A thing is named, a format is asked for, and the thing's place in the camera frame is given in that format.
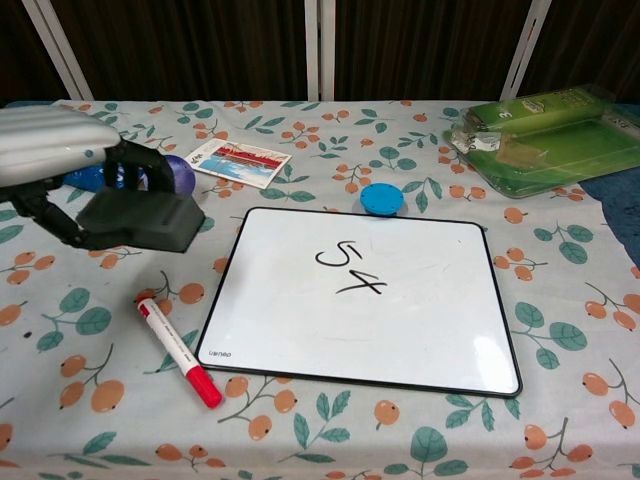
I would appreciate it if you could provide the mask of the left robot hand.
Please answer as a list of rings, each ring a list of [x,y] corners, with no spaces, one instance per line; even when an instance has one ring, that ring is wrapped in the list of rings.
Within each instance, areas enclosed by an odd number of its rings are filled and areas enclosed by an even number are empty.
[[[123,139],[101,120],[56,106],[0,109],[0,203],[11,203],[62,243],[85,250],[91,250],[88,234],[48,194],[62,186],[66,174],[95,163],[103,165],[103,189],[141,190],[142,169],[148,182],[143,191],[177,194],[162,154]],[[119,165],[125,170],[124,188],[115,188]]]

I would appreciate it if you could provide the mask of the grey whiteboard eraser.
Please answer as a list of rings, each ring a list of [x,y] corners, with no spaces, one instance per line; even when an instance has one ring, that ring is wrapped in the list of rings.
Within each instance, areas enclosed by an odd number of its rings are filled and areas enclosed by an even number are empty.
[[[105,188],[76,220],[88,234],[86,247],[91,250],[131,246],[183,253],[205,214],[189,195]]]

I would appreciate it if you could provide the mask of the red whiteboard marker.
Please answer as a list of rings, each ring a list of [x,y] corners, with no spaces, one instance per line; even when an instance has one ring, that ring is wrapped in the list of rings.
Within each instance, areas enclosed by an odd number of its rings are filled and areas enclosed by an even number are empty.
[[[210,409],[217,408],[223,401],[222,393],[158,304],[151,297],[143,297],[137,302],[137,310],[204,405]]]

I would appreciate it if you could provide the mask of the white dry-erase board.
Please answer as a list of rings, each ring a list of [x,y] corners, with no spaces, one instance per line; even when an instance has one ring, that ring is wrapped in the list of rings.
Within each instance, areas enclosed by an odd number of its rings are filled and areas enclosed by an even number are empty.
[[[507,398],[522,388],[473,222],[252,208],[196,351],[217,370]]]

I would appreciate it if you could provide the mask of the blue Oreo packet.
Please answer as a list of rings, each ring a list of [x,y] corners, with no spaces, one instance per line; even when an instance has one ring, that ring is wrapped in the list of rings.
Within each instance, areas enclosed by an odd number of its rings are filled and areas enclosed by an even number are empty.
[[[124,180],[125,170],[122,165],[119,165],[115,188],[124,188]],[[77,189],[94,193],[98,192],[106,185],[103,165],[98,163],[70,172],[64,176],[63,183]],[[138,169],[137,188],[146,190],[147,186],[148,182],[144,171],[142,169]]]

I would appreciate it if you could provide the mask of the purple ball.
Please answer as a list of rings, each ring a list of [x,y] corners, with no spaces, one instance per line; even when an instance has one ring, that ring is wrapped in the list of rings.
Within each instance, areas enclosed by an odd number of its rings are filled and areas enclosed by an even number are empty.
[[[189,163],[176,155],[166,155],[174,177],[175,192],[182,195],[192,195],[196,186],[195,172]]]

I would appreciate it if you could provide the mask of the black pleated curtain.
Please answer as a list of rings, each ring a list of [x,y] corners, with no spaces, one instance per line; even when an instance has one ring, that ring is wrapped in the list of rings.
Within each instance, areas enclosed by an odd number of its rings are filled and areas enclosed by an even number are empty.
[[[335,100],[495,100],[531,0],[336,0]],[[51,0],[95,100],[307,100],[303,0]],[[553,0],[518,95],[640,104],[640,0]],[[71,99],[0,0],[0,106]]]

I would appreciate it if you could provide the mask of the picture postcard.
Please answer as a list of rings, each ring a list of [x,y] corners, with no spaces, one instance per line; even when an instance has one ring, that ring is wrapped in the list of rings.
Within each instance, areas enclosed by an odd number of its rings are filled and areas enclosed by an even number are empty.
[[[289,154],[270,149],[213,139],[185,160],[194,171],[265,189],[291,158]]]

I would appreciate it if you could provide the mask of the blue round disc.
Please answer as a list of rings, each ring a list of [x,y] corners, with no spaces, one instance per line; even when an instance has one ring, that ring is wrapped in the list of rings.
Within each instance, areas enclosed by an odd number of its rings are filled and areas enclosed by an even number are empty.
[[[359,200],[367,213],[377,216],[394,216],[404,205],[402,191],[387,183],[366,186],[360,193]]]

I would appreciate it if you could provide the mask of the floral tablecloth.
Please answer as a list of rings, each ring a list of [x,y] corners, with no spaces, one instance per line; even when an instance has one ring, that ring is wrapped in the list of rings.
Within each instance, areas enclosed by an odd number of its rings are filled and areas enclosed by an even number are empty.
[[[512,200],[465,166],[443,139],[463,102],[63,107],[164,153],[228,138],[292,158],[264,190],[202,177],[184,255],[71,249],[0,204],[0,480],[640,480],[640,268],[580,184]],[[372,182],[485,229],[521,395],[220,372],[204,407],[135,299],[195,345],[249,208],[344,211]]]

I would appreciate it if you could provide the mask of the green plastic blister package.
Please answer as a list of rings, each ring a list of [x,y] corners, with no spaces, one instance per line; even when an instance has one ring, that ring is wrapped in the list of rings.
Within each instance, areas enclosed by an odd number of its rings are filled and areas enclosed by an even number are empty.
[[[513,199],[640,167],[640,106],[592,84],[471,106],[443,136]]]

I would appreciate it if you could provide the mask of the white metal frame post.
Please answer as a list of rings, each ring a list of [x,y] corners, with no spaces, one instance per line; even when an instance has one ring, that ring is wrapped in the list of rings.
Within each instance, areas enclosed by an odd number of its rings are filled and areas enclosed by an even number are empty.
[[[530,59],[553,0],[531,0],[519,40],[508,69],[500,100],[518,96]]]
[[[51,0],[21,0],[55,70],[72,100],[94,95]]]
[[[307,98],[335,100],[336,0],[303,0]]]

